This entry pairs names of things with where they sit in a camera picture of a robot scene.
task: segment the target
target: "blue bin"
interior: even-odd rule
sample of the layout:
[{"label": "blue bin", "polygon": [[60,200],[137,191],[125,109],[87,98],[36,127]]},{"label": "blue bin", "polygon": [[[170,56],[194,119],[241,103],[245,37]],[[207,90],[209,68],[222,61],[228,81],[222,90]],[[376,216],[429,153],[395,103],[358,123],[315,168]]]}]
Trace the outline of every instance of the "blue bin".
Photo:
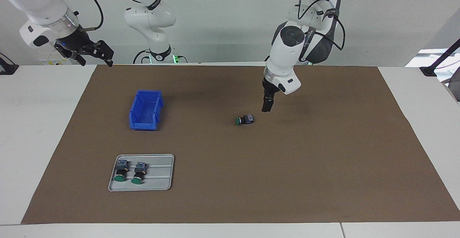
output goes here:
[{"label": "blue bin", "polygon": [[139,90],[129,112],[131,129],[156,130],[162,107],[161,91]]}]

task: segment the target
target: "white table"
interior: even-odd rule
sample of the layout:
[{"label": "white table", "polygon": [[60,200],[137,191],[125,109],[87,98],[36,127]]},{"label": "white table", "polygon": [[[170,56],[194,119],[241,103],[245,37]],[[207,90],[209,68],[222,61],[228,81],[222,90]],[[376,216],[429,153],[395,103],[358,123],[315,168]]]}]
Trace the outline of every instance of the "white table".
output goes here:
[{"label": "white table", "polygon": [[[94,69],[94,65],[22,66],[13,76],[0,77],[0,156],[26,169],[0,168],[0,237],[100,238],[134,232],[200,238],[343,238],[343,233],[346,238],[460,237],[460,222],[18,225]],[[424,77],[419,69],[379,69],[459,207],[460,106],[436,78]]]}]

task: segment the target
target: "small electronic component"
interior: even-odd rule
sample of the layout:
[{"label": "small electronic component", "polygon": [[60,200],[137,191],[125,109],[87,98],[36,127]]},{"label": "small electronic component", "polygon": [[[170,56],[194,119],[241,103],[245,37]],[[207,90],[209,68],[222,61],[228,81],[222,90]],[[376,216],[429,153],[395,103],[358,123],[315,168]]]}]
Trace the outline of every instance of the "small electronic component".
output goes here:
[{"label": "small electronic component", "polygon": [[129,171],[128,160],[118,160],[115,166],[115,177],[114,181],[123,182],[126,180],[126,173]]},{"label": "small electronic component", "polygon": [[247,114],[242,117],[236,118],[237,125],[249,125],[254,123],[254,116],[252,114]]},{"label": "small electronic component", "polygon": [[145,174],[147,174],[147,164],[138,162],[136,168],[134,169],[134,177],[131,180],[134,184],[142,184]]}]

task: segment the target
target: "tray with components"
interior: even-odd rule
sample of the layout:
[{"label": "tray with components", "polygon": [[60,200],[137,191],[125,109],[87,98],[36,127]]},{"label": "tray with components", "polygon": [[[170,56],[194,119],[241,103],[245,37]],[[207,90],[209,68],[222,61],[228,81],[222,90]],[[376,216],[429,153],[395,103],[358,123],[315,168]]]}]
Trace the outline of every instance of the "tray with components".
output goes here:
[{"label": "tray with components", "polygon": [[109,191],[165,191],[173,180],[174,155],[119,155],[109,182]]}]

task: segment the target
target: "brown mat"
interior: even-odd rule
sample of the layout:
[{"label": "brown mat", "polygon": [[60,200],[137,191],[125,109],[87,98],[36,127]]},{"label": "brown mat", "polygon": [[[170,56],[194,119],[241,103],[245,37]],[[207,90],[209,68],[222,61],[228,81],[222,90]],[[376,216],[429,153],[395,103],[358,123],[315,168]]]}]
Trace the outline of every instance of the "brown mat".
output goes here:
[{"label": "brown mat", "polygon": [[[377,68],[298,67],[269,114],[262,71],[98,66],[22,223],[460,220]],[[138,89],[163,91],[157,132],[129,128]],[[142,153],[175,155],[171,189],[109,192],[116,156]]]}]

